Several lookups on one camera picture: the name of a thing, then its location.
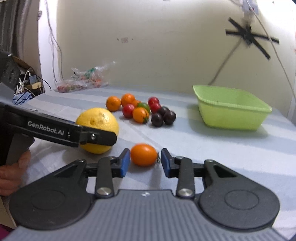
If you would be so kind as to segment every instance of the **finger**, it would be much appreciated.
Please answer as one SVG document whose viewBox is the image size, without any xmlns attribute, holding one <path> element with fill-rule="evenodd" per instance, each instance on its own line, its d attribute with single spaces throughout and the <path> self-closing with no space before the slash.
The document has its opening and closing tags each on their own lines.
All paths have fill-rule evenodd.
<svg viewBox="0 0 296 241">
<path fill-rule="evenodd" d="M 0 179 L 0 189 L 4 190 L 12 190 L 17 189 L 21 185 L 21 179 L 16 180 L 6 180 L 6 179 Z"/>
<path fill-rule="evenodd" d="M 0 178 L 7 180 L 20 179 L 26 168 L 20 168 L 18 163 L 0 166 Z"/>
<path fill-rule="evenodd" d="M 20 156 L 18 160 L 19 167 L 26 168 L 29 165 L 30 160 L 31 160 L 31 152 L 30 150 L 27 150 Z"/>
<path fill-rule="evenodd" d="M 0 196 L 9 196 L 9 195 L 11 195 L 12 193 L 14 193 L 16 191 L 17 191 L 17 188 L 12 189 L 12 190 L 0 189 Z"/>
</svg>

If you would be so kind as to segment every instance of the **table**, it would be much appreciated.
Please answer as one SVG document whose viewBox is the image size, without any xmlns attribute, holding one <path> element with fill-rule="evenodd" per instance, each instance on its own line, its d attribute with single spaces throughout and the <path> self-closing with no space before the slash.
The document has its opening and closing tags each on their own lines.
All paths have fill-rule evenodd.
<svg viewBox="0 0 296 241">
<path fill-rule="evenodd" d="M 154 128 L 151 124 L 136 124 L 114 113 L 120 131 L 117 143 L 110 151 L 94 155 L 81 148 L 70 148 L 36 139 L 30 148 L 32 160 L 23 177 L 31 183 L 54 170 L 76 160 L 97 162 L 104 156 L 118 156 L 124 148 L 139 142 L 148 143 L 161 151 L 167 148 L 172 156 L 186 156 L 196 163 L 206 159 L 217 162 L 245 175 L 271 189 L 279 198 L 281 209 L 274 228 L 286 238 L 296 233 L 296 127 L 279 111 L 273 112 L 255 131 L 232 131 L 207 127 L 199 114 L 197 99 L 193 95 L 132 91 L 124 88 L 97 88 L 72 93 L 46 92 L 23 107 L 75 121 L 84 110 L 105 107 L 107 97 L 121 97 L 132 93 L 136 99 L 147 102 L 157 96 L 162 105 L 174 110 L 177 119 L 173 126 Z M 195 178 L 196 192 L 203 191 L 202 181 Z M 94 192 L 95 179 L 90 178 L 87 191 Z M 130 165 L 124 179 L 114 179 L 117 189 L 172 189 L 177 179 L 167 179 L 161 165 L 142 168 Z"/>
</svg>

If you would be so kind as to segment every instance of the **yellow lemon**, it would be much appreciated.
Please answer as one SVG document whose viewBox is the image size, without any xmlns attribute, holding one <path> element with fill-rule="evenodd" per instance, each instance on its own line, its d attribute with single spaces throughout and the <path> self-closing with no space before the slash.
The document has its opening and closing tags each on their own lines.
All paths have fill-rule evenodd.
<svg viewBox="0 0 296 241">
<path fill-rule="evenodd" d="M 76 124 L 101 129 L 104 131 L 112 131 L 116 134 L 116 136 L 118 136 L 119 133 L 119 125 L 115 116 L 112 115 L 110 111 L 103 108 L 91 108 L 82 112 L 80 116 L 78 116 Z M 94 154 L 102 154 L 111 148 L 111 146 L 91 143 L 80 146 L 84 150 Z"/>
</svg>

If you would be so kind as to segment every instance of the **green container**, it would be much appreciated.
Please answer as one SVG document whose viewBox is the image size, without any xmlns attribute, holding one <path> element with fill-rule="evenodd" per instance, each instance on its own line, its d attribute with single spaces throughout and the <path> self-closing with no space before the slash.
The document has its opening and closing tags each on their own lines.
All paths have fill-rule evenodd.
<svg viewBox="0 0 296 241">
<path fill-rule="evenodd" d="M 257 130 L 271 107 L 253 94 L 226 87 L 194 85 L 200 114 L 210 127 Z"/>
</svg>

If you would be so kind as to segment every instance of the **green fruit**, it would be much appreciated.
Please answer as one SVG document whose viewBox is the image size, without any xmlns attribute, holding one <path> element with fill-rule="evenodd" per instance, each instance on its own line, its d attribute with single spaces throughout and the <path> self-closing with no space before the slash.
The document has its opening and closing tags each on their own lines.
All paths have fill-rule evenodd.
<svg viewBox="0 0 296 241">
<path fill-rule="evenodd" d="M 148 111 L 148 113 L 150 114 L 150 107 L 149 107 L 148 104 L 141 102 L 141 103 L 138 104 L 137 107 L 143 107 L 143 108 L 145 108 Z"/>
</svg>

